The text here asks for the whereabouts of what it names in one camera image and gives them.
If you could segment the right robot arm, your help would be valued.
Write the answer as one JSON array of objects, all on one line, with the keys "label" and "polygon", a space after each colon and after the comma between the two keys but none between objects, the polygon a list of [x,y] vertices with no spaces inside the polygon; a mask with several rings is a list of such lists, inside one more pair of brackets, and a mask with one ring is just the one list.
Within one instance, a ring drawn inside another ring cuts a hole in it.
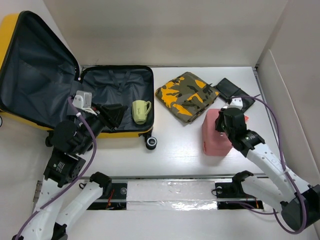
[{"label": "right robot arm", "polygon": [[215,129],[225,133],[232,147],[257,165],[272,181],[266,184],[245,170],[232,178],[231,191],[237,197],[256,197],[278,212],[298,232],[320,219],[320,186],[312,186],[272,153],[265,140],[247,129],[243,112],[224,107],[218,112]]}]

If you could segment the clear packet with red print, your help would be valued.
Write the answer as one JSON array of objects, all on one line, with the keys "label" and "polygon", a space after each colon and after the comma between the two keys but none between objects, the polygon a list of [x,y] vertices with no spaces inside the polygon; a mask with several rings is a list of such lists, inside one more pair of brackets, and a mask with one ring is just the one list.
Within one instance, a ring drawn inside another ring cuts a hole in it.
[{"label": "clear packet with red print", "polygon": [[245,115],[245,116],[244,116],[244,120],[245,120],[245,123],[247,123],[248,120],[249,120],[249,117],[248,117],[247,115]]}]

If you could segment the black pouch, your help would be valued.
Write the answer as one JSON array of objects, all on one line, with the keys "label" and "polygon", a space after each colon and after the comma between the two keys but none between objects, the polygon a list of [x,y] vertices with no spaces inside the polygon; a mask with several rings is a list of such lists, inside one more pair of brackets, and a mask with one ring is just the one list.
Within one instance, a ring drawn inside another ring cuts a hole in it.
[{"label": "black pouch", "polygon": [[[238,96],[249,96],[245,91],[243,91],[240,87],[229,81],[227,78],[223,78],[220,82],[218,82],[214,88],[219,92],[219,98],[224,102],[228,102],[231,97]],[[252,98],[243,98],[243,107],[241,111],[245,113],[254,103],[255,100]]]}]

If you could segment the light green mug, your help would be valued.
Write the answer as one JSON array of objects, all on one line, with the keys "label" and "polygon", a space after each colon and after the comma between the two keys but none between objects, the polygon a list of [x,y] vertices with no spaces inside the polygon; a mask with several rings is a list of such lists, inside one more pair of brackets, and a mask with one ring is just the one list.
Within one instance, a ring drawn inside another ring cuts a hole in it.
[{"label": "light green mug", "polygon": [[152,109],[150,101],[136,100],[132,103],[132,118],[138,125],[143,125],[147,121],[148,114]]}]

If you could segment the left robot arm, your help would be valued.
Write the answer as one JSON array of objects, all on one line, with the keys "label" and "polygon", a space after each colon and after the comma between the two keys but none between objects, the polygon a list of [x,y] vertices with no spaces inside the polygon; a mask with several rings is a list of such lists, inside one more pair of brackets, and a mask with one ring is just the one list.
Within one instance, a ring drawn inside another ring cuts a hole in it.
[{"label": "left robot arm", "polygon": [[33,213],[22,225],[14,240],[66,240],[70,229],[87,208],[98,198],[112,192],[112,179],[96,172],[89,178],[80,194],[61,209],[64,196],[92,164],[97,152],[97,136],[105,127],[118,127],[127,110],[121,104],[90,107],[84,117],[79,107],[70,105],[80,120],[60,122],[51,135],[51,157],[43,173],[42,187]]}]

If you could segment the pink case with metal handle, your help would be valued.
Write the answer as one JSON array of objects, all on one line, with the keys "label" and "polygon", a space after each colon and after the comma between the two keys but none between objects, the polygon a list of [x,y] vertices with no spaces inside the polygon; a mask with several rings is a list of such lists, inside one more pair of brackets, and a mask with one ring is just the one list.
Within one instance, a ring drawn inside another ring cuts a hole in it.
[{"label": "pink case with metal handle", "polygon": [[227,136],[216,131],[218,116],[219,109],[209,109],[201,126],[203,152],[207,156],[224,157],[233,148]]}]

